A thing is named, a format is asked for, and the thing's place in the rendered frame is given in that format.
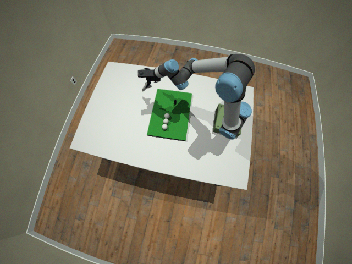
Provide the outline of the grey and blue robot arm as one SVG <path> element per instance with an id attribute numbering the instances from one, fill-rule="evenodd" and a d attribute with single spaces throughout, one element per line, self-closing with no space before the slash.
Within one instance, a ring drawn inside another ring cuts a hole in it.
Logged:
<path id="1" fill-rule="evenodd" d="M 179 70 L 178 62 L 171 59 L 155 69 L 157 77 L 168 76 L 179 90 L 188 86 L 187 80 L 193 73 L 208 72 L 223 72 L 215 85 L 216 93 L 224 100 L 224 117 L 219 132 L 233 140 L 252 114 L 250 105 L 241 102 L 245 97 L 246 87 L 255 72 L 255 65 L 248 56 L 230 54 L 228 57 L 202 60 L 191 58 L 181 70 Z"/>

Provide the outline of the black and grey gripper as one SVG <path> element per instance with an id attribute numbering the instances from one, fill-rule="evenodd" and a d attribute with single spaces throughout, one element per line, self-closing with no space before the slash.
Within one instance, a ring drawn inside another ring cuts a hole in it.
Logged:
<path id="1" fill-rule="evenodd" d="M 154 76 L 156 76 L 155 69 L 153 70 L 153 74 L 154 74 Z M 155 83 L 156 83 L 156 81 L 157 82 L 161 81 L 161 78 L 156 76 L 156 77 L 146 78 L 146 80 L 147 80 L 147 82 L 145 82 L 145 86 L 143 87 L 142 91 L 145 91 L 146 89 L 152 87 L 152 85 L 150 85 L 152 80 L 155 81 Z"/>

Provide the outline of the green turf mat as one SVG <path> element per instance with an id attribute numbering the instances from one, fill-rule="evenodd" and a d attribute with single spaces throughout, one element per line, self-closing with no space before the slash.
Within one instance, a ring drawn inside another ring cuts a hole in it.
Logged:
<path id="1" fill-rule="evenodd" d="M 157 89 L 147 135 L 186 140 L 192 93 Z M 168 128 L 162 129 L 164 115 L 169 113 Z"/>

